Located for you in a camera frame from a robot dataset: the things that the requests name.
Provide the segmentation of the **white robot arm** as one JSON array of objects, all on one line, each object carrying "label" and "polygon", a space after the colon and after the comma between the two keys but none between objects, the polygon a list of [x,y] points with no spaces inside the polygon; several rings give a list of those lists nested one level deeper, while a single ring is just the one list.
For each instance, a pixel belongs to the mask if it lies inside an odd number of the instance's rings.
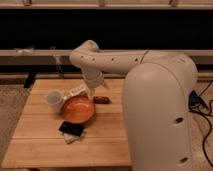
[{"label": "white robot arm", "polygon": [[197,68],[183,53],[101,51],[88,40],[70,53],[91,90],[105,72],[125,76],[122,108],[133,171],[194,171],[188,121]]}]

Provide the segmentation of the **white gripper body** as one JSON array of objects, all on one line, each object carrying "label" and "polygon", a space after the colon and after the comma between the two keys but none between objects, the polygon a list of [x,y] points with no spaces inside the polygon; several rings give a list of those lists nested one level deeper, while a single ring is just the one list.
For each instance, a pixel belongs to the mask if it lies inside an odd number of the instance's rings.
[{"label": "white gripper body", "polygon": [[104,75],[101,72],[97,72],[96,74],[89,74],[85,77],[85,83],[88,87],[88,92],[90,96],[95,94],[95,89],[99,86],[103,86],[104,88],[108,88]]}]

